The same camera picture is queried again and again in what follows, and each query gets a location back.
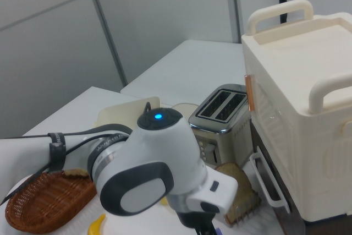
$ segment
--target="plastic container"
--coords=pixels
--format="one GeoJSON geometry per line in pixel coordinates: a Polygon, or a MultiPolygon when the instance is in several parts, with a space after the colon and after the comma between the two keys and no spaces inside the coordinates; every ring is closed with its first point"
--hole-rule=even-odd
{"type": "Polygon", "coordinates": [[[313,13],[306,0],[260,9],[242,37],[252,122],[306,221],[352,211],[352,15],[313,13]]]}

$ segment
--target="toaster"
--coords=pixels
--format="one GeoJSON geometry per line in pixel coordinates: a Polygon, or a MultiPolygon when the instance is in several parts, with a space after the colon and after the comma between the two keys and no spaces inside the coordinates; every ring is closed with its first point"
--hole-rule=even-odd
{"type": "Polygon", "coordinates": [[[242,166],[252,153],[249,119],[246,87],[218,87],[188,120],[201,158],[214,167],[226,162],[242,166]]]}

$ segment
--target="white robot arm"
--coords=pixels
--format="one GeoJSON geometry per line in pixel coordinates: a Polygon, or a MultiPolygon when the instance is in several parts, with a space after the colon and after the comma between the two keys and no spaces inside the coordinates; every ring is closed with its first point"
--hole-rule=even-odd
{"type": "Polygon", "coordinates": [[[204,164],[195,136],[179,112],[145,111],[137,124],[133,132],[112,124],[83,133],[0,140],[0,199],[47,165],[51,171],[83,168],[108,212],[138,214],[166,196],[185,226],[211,234],[214,215],[225,215],[234,200],[236,180],[204,164]]]}

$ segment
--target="toaster slot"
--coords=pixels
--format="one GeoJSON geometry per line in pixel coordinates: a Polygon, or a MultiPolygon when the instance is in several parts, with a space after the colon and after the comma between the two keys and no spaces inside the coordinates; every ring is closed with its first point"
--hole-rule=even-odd
{"type": "Polygon", "coordinates": [[[235,94],[232,99],[226,104],[226,106],[220,111],[215,119],[226,121],[232,114],[232,112],[241,104],[242,100],[246,96],[243,94],[235,94]]]}
{"type": "Polygon", "coordinates": [[[204,117],[211,117],[215,111],[219,109],[221,104],[231,95],[231,92],[221,91],[214,100],[207,106],[207,108],[201,114],[204,117]]]}

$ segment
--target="brown woven basket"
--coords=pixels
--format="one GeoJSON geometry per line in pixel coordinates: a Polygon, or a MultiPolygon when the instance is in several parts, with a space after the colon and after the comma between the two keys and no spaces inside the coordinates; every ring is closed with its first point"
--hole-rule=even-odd
{"type": "Polygon", "coordinates": [[[89,177],[42,173],[9,200],[5,217],[20,231],[48,233],[69,222],[95,195],[89,177]]]}

